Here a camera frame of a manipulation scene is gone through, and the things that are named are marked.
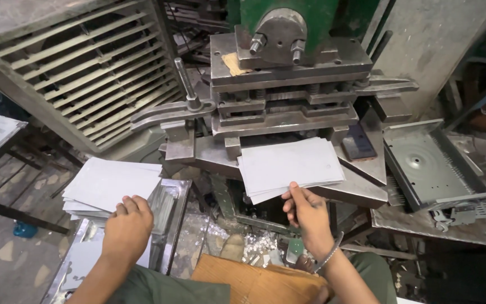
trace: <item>concrete wall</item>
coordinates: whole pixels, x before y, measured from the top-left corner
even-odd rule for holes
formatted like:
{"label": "concrete wall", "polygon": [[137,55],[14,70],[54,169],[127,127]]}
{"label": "concrete wall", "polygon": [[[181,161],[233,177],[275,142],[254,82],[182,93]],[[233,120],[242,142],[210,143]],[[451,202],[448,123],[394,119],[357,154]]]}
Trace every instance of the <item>concrete wall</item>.
{"label": "concrete wall", "polygon": [[[380,3],[370,33],[386,4]],[[418,82],[419,91],[403,93],[412,120],[418,121],[472,43],[485,35],[486,0],[397,0],[385,30],[392,30],[393,37],[375,68]],[[365,48],[371,36],[363,40]]]}

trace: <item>cardboard box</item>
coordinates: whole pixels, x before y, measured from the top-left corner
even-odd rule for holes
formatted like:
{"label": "cardboard box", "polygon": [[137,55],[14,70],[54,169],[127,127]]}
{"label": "cardboard box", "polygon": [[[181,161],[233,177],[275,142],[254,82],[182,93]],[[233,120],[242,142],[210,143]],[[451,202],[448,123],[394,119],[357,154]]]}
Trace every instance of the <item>cardboard box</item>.
{"label": "cardboard box", "polygon": [[204,254],[192,280],[230,285],[231,304],[302,304],[314,299],[324,278],[291,268],[254,267]]}

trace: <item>metal tray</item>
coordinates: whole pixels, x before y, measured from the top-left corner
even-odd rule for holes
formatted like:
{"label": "metal tray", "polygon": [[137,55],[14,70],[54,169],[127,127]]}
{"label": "metal tray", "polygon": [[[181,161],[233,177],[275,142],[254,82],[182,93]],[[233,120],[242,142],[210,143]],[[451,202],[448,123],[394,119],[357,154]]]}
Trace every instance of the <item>metal tray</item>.
{"label": "metal tray", "polygon": [[[171,218],[167,221],[167,230],[163,235],[152,234],[151,238],[151,255],[149,260],[149,268],[165,275],[170,274],[172,268],[172,261],[174,258],[177,242],[179,239],[179,232],[183,224],[185,216],[185,209],[187,207],[188,192],[191,188],[192,181],[178,181],[163,179],[161,186],[165,187],[166,192],[174,197],[172,205]],[[65,295],[68,293],[65,290],[60,290],[61,284],[65,279],[67,269],[69,267],[68,253],[72,245],[80,242],[100,241],[104,238],[104,229],[93,224],[88,219],[80,221],[78,229],[75,233],[75,238],[67,250],[67,254],[59,265],[54,280],[48,290],[46,291],[41,304],[63,304],[65,302]]]}
{"label": "metal tray", "polygon": [[486,202],[486,186],[442,125],[438,119],[384,128],[386,163],[413,211]]}

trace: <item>foot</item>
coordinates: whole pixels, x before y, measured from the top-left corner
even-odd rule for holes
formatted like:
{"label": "foot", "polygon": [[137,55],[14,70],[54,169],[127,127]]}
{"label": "foot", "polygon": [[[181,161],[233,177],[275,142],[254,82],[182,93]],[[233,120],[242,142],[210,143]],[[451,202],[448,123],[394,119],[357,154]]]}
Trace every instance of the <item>foot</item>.
{"label": "foot", "polygon": [[312,259],[307,255],[302,254],[299,256],[298,260],[295,262],[294,269],[312,273],[313,262]]}
{"label": "foot", "polygon": [[220,257],[236,262],[241,262],[245,251],[245,238],[241,234],[232,234],[220,251]]}

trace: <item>left hand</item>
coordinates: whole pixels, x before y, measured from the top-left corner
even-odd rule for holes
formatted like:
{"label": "left hand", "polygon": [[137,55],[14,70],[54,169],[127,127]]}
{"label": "left hand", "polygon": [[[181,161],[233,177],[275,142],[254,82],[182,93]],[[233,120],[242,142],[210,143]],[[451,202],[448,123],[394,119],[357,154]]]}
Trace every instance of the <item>left hand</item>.
{"label": "left hand", "polygon": [[153,212],[147,201],[138,195],[124,196],[123,204],[117,204],[106,221],[101,256],[133,266],[144,253],[152,230]]}

